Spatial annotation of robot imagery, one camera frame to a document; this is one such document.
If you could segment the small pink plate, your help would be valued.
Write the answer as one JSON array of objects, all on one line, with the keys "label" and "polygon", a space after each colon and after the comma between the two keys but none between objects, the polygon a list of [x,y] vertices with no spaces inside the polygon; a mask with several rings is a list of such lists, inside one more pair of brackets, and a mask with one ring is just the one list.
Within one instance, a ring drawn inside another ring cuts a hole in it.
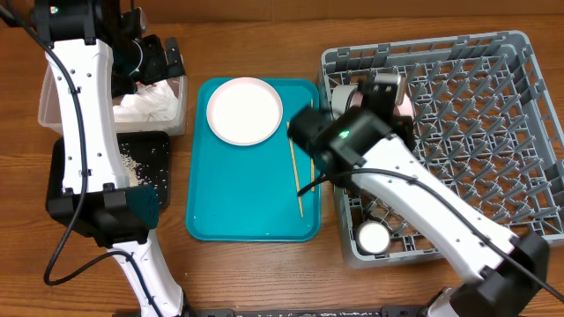
[{"label": "small pink plate", "polygon": [[410,117],[412,120],[415,118],[416,112],[414,110],[412,101],[407,93],[404,94],[402,102],[399,105],[396,105],[393,114],[395,116],[407,116]]}]

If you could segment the grey bowl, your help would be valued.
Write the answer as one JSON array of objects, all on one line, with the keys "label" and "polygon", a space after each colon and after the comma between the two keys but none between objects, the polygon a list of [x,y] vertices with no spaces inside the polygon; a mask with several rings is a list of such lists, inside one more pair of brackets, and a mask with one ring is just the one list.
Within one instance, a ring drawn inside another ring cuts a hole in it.
[{"label": "grey bowl", "polygon": [[357,85],[338,85],[331,94],[331,114],[336,120],[340,115],[351,107],[359,107],[362,101],[362,94],[358,91]]}]

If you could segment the white tissue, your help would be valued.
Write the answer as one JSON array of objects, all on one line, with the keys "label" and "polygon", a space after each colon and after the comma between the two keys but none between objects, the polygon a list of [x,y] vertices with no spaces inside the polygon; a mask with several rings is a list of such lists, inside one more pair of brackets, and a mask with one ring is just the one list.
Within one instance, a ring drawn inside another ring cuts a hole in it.
[{"label": "white tissue", "polygon": [[116,122],[160,122],[176,117],[178,99],[166,80],[142,85],[134,94],[125,94],[113,106]]}]

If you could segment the large white plate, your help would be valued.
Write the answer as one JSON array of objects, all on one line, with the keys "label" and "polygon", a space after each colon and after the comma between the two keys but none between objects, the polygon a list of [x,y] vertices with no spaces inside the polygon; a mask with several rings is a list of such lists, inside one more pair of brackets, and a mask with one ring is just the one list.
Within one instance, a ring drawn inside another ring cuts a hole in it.
[{"label": "large white plate", "polygon": [[278,92],[262,79],[227,80],[211,95],[206,118],[222,141],[237,146],[260,144],[278,129],[284,107]]}]

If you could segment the white rice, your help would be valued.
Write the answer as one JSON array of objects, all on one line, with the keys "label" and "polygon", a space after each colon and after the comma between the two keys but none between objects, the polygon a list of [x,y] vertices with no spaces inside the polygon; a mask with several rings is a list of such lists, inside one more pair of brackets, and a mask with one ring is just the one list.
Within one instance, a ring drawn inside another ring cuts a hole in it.
[{"label": "white rice", "polygon": [[132,187],[148,185],[155,189],[160,206],[169,201],[170,146],[165,141],[121,142],[120,153]]}]

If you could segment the white cup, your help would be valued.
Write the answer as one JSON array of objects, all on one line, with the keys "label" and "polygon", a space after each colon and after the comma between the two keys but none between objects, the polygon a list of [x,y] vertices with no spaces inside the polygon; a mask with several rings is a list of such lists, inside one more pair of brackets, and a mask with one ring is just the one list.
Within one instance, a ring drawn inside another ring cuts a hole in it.
[{"label": "white cup", "polygon": [[382,254],[390,247],[390,233],[381,223],[367,221],[358,227],[356,243],[367,254]]}]

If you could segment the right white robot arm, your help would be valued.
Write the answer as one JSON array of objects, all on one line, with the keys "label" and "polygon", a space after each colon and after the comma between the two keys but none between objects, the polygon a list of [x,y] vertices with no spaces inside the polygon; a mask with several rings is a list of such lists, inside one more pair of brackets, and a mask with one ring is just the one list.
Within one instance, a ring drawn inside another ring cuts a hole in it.
[{"label": "right white robot arm", "polygon": [[311,106],[289,122],[288,137],[315,162],[324,183],[382,199],[422,233],[460,276],[420,316],[517,316],[540,290],[563,296],[546,281],[549,246],[519,237],[480,214],[412,154],[412,109],[403,77],[358,84],[358,106],[337,118]]}]

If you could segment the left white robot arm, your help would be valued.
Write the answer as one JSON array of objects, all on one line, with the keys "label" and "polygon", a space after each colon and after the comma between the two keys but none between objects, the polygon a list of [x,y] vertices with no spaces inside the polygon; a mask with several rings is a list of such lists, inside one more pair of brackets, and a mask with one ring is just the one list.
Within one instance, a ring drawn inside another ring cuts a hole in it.
[{"label": "left white robot arm", "polygon": [[177,40],[146,34],[143,11],[122,11],[116,1],[38,1],[29,18],[6,2],[1,12],[43,49],[56,83],[64,169],[58,195],[46,204],[49,215],[117,261],[141,315],[188,315],[158,242],[157,191],[130,184],[112,103],[138,85],[182,76]]}]

